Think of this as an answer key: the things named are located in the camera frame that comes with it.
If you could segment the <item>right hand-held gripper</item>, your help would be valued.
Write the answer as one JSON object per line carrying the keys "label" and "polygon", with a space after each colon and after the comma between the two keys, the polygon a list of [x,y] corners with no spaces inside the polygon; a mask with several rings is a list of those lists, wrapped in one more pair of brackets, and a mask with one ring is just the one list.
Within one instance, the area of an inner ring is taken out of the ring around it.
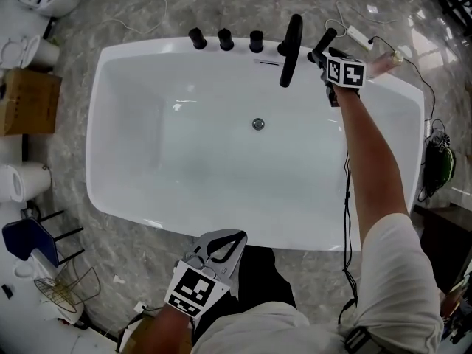
{"label": "right hand-held gripper", "polygon": [[353,90],[359,95],[359,90],[366,83],[366,64],[350,55],[330,47],[328,52],[313,49],[310,53],[312,62],[322,70],[322,81],[326,87],[330,105],[338,107],[334,86]]}

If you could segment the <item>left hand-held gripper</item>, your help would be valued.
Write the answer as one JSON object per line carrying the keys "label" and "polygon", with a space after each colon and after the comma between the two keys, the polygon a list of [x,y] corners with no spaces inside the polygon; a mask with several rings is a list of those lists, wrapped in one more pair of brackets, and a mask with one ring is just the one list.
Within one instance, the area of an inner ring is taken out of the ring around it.
{"label": "left hand-held gripper", "polygon": [[[200,319],[231,288],[231,275],[248,241],[246,232],[220,229],[200,236],[173,269],[164,302]],[[211,266],[199,255],[211,255]]]}

